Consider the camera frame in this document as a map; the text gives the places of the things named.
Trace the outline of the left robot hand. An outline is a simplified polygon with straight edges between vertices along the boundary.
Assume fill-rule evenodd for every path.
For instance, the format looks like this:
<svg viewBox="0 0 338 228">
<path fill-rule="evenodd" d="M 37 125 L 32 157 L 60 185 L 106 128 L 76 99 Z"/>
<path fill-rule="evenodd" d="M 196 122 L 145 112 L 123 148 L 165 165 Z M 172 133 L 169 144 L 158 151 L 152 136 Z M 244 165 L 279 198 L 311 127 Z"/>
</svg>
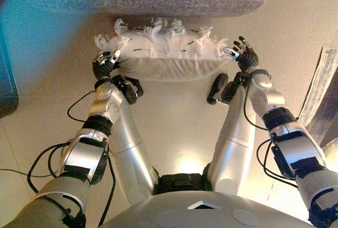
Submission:
<svg viewBox="0 0 338 228">
<path fill-rule="evenodd" d="M 92 70 L 97 80 L 109 78 L 113 70 L 119 67 L 118 59 L 121 50 L 105 51 L 96 56 L 92 62 Z"/>
</svg>

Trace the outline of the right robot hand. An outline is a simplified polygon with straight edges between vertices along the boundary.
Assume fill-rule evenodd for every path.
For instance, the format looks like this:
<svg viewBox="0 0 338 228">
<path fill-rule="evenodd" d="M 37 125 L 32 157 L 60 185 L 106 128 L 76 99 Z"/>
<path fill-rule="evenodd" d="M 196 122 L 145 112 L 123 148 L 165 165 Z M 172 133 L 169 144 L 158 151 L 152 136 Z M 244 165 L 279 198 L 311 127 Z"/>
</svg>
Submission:
<svg viewBox="0 0 338 228">
<path fill-rule="evenodd" d="M 258 56 L 243 36 L 238 39 L 239 41 L 233 42 L 233 48 L 225 47 L 223 52 L 235 59 L 242 72 L 247 72 L 250 68 L 258 66 Z"/>
</svg>

